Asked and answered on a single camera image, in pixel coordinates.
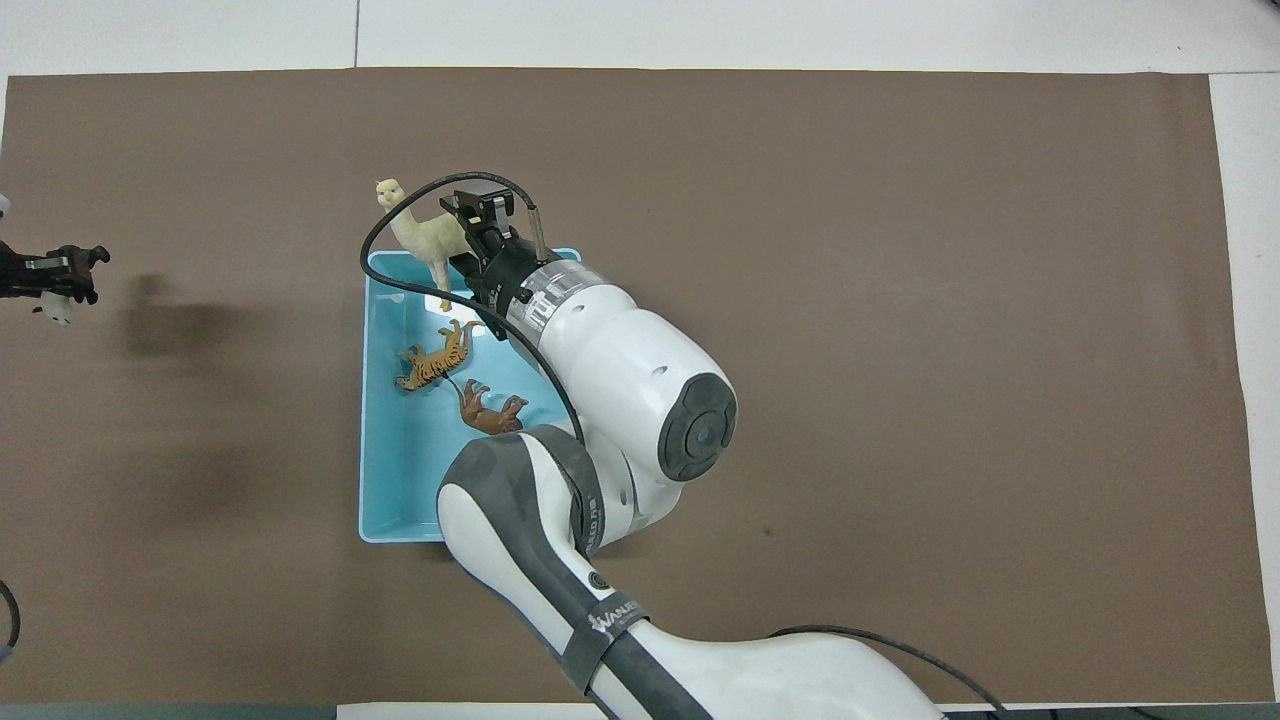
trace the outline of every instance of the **white floor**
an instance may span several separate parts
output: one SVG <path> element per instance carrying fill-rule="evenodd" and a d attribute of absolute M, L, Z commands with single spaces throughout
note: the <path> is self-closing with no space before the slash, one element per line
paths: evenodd
<path fill-rule="evenodd" d="M 1268 372 L 1280 368 L 1280 9 L 1271 3 L 0 0 L 5 79 L 355 65 L 1211 73 L 1280 693 L 1280 373 Z"/>

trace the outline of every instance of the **toy animal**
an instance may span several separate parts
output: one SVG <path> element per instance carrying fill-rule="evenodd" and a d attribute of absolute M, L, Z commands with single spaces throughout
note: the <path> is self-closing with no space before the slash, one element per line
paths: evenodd
<path fill-rule="evenodd" d="M 396 384 L 401 389 L 408 392 L 421 389 L 444 377 L 449 370 L 457 369 L 467 359 L 467 354 L 471 352 L 471 333 L 468 331 L 481 323 L 471 320 L 466 325 L 461 325 L 457 320 L 449 320 L 449 324 L 453 325 L 452 331 L 449 328 L 438 331 L 444 336 L 444 347 L 440 350 L 426 354 L 421 345 L 412 345 L 410 346 L 412 352 L 403 350 L 397 352 L 401 359 L 412 365 L 407 375 L 396 378 Z"/>
<path fill-rule="evenodd" d="M 380 181 L 375 184 L 375 188 L 378 190 L 378 204 L 383 206 L 384 213 L 390 211 L 401 200 L 404 200 L 404 188 L 399 186 L 396 178 Z M 412 210 L 406 208 L 401 214 L 396 215 L 390 225 L 401 246 L 408 250 L 410 255 L 426 263 L 426 266 L 430 268 L 435 287 L 444 292 L 451 292 L 449 258 L 471 252 L 471 246 L 467 245 L 462 225 L 458 224 L 453 215 L 442 213 L 425 223 L 420 223 L 413 218 Z M 440 307 L 448 313 L 453 307 L 453 304 L 444 300 Z"/>
<path fill-rule="evenodd" d="M 481 396 L 489 392 L 489 386 L 476 388 L 474 379 L 468 379 L 462 389 L 458 389 L 458 384 L 452 379 L 449 379 L 449 384 L 458 393 L 458 413 L 462 415 L 463 423 L 490 436 L 513 433 L 525 428 L 525 424 L 516 418 L 529 405 L 524 397 L 513 395 L 502 404 L 502 410 L 489 410 L 481 404 Z"/>

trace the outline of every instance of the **white robotic arm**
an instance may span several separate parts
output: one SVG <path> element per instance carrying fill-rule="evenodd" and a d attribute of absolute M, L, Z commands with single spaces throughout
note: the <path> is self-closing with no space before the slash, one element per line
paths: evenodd
<path fill-rule="evenodd" d="M 504 218 L 512 202 L 502 188 L 443 201 L 475 251 L 451 261 L 475 300 L 559 378 L 581 442 L 540 425 L 468 443 L 436 498 L 454 559 L 611 717 L 942 717 L 860 642 L 817 633 L 678 638 L 591 566 L 602 544 L 664 516 L 684 484 L 719 459 L 737 400 L 721 368 L 678 329 L 585 265 L 518 238 Z M 366 238 L 366 255 L 381 227 Z M 534 227 L 538 234 L 536 215 Z"/>

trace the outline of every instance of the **brown animal figurine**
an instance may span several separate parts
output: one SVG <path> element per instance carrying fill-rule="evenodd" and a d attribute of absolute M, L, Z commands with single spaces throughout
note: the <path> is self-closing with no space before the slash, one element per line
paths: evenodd
<path fill-rule="evenodd" d="M 421 389 L 435 382 L 436 378 L 445 377 L 447 373 L 457 369 L 467 359 L 467 354 L 471 352 L 470 331 L 481 323 L 471 320 L 466 325 L 461 325 L 457 320 L 449 320 L 449 324 L 453 325 L 452 331 L 449 328 L 436 331 L 444 336 L 443 348 L 426 354 L 422 351 L 421 345 L 413 345 L 410 347 L 412 352 L 402 350 L 396 354 L 413 366 L 407 375 L 396 378 L 396 384 L 401 389 L 408 392 Z"/>
<path fill-rule="evenodd" d="M 470 379 L 462 389 L 458 389 L 458 384 L 449 379 L 448 375 L 445 375 L 445 379 L 449 380 L 449 384 L 458 393 L 458 413 L 462 414 L 463 423 L 490 436 L 524 429 L 525 424 L 520 421 L 520 418 L 516 418 L 529 405 L 529 401 L 524 397 L 513 395 L 507 398 L 507 402 L 502 404 L 502 411 L 489 410 L 480 402 L 480 396 L 489 392 L 489 386 L 476 388 L 476 382 Z"/>

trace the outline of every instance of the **light blue tray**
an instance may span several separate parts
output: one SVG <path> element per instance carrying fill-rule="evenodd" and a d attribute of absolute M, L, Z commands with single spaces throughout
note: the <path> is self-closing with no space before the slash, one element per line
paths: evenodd
<path fill-rule="evenodd" d="M 580 260 L 577 251 L 557 252 Z M 406 282 L 435 287 L 426 265 L 404 251 L 370 255 L 375 270 Z M 471 297 L 462 277 L 449 268 L 453 292 Z M 484 437 L 462 423 L 458 396 L 448 380 L 413 392 L 396 387 L 408 364 L 396 356 L 419 343 L 426 352 L 439 350 L 444 337 L 436 329 L 449 319 L 466 324 L 476 314 L 454 305 L 440 310 L 435 297 L 404 292 L 365 278 L 364 392 L 360 413 L 360 537 L 366 542 L 440 542 L 435 491 L 444 471 L 467 442 Z M 567 415 L 552 386 L 509 342 L 498 342 L 484 325 L 471 329 L 471 352 L 449 373 L 463 386 L 475 378 L 493 389 L 485 407 L 499 409 L 511 395 L 529 401 L 520 411 L 525 427 L 556 423 Z"/>

